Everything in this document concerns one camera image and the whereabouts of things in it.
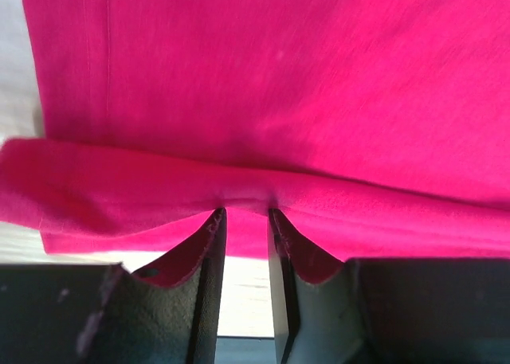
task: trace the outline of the red cloth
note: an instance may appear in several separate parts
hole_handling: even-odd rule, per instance
[[[342,259],[510,256],[510,0],[23,2],[50,139],[3,147],[0,213],[47,251],[225,205],[264,256],[278,205]]]

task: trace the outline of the white speck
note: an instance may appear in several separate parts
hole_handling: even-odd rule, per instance
[[[62,303],[64,299],[69,296],[70,291],[67,288],[63,288],[61,294],[58,296],[58,303]]]

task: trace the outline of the garment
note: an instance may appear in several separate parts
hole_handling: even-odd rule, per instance
[[[510,0],[23,0],[48,139],[0,213],[48,252],[168,249],[278,206],[340,259],[508,256]]]

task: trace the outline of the white surface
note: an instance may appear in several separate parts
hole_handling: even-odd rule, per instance
[[[41,135],[37,83],[22,1],[0,0],[0,143],[20,135]],[[37,231],[0,223],[0,263],[122,261],[133,270],[159,255],[161,252],[47,256]],[[266,261],[227,258],[218,333],[273,336]]]

